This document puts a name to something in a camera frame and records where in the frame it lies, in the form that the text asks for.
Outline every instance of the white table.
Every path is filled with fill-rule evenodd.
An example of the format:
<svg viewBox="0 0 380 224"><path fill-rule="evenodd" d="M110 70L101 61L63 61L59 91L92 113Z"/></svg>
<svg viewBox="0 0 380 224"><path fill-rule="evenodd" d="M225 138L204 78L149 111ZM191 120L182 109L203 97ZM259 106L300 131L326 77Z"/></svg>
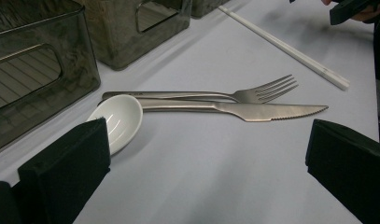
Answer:
<svg viewBox="0 0 380 224"><path fill-rule="evenodd" d="M0 180L84 122L105 91L226 91L292 74L300 86L274 100L330 108L263 123L209 113L146 113L134 140L76 223L359 223L307 173L314 119L374 140L378 124L373 27L329 26L318 1L232 0L225 7L351 81L341 91L218 9L125 70L99 65L101 88L0 153Z"/></svg>

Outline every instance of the spoon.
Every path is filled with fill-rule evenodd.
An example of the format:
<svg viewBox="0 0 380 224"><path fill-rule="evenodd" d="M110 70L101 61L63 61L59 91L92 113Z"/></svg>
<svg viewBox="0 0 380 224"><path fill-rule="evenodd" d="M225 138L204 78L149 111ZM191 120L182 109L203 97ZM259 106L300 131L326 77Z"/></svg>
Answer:
<svg viewBox="0 0 380 224"><path fill-rule="evenodd" d="M125 147L135 136L143 119L143 108L131 95L111 97L91 113L87 121L105 118L110 155Z"/></svg>

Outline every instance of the hand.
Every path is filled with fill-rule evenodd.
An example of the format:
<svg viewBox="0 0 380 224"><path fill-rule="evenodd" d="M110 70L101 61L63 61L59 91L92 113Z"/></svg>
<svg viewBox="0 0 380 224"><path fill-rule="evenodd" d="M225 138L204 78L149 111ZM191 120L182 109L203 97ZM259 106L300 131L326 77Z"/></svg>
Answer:
<svg viewBox="0 0 380 224"><path fill-rule="evenodd" d="M331 3L331 0L321 0L324 5L328 6ZM359 14L352 17L352 20L355 21L367 21L370 20L380 14L380 4L376 11L373 11L372 6L367 6L364 10L362 10Z"/></svg>
<svg viewBox="0 0 380 224"><path fill-rule="evenodd" d="M324 5L328 6L332 1L331 0L321 0Z"/></svg>

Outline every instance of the plastic box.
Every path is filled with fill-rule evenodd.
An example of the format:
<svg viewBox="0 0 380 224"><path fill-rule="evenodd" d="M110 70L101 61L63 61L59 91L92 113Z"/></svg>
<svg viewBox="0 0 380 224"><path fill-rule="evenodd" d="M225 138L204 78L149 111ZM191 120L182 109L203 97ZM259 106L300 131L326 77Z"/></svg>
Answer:
<svg viewBox="0 0 380 224"><path fill-rule="evenodd" d="M192 0L191 16L195 19L200 19L204 15L229 1L230 0Z"/></svg>
<svg viewBox="0 0 380 224"><path fill-rule="evenodd" d="M190 26L191 0L76 0L85 6L96 59L127 67Z"/></svg>
<svg viewBox="0 0 380 224"><path fill-rule="evenodd" d="M0 0L0 148L100 86L83 12Z"/></svg>

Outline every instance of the chopsticks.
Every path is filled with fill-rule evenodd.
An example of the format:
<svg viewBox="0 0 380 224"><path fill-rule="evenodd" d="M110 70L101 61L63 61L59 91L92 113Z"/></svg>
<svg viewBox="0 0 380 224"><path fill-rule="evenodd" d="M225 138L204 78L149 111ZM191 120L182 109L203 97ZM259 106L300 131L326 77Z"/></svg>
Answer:
<svg viewBox="0 0 380 224"><path fill-rule="evenodd" d="M233 18L234 20L238 21L242 25L244 25L249 30L253 31L257 35L261 36L271 44L275 45L279 49L286 52L289 56L296 59L298 62L302 63L303 65L307 66L311 70L313 70L318 75L324 77L327 79L330 83L334 84L339 89L346 91L349 88L349 80L346 78L336 74L335 72L331 71L329 68L325 67L324 65L316 62L315 60L309 58L305 54L299 52L295 48L291 47L290 45L286 44L285 42L279 40L278 38L274 37L273 35L268 34L267 32L263 31L260 27L254 25L250 21L247 21L246 19L240 17L236 13L228 10L226 7L220 6L218 7L219 10Z"/></svg>

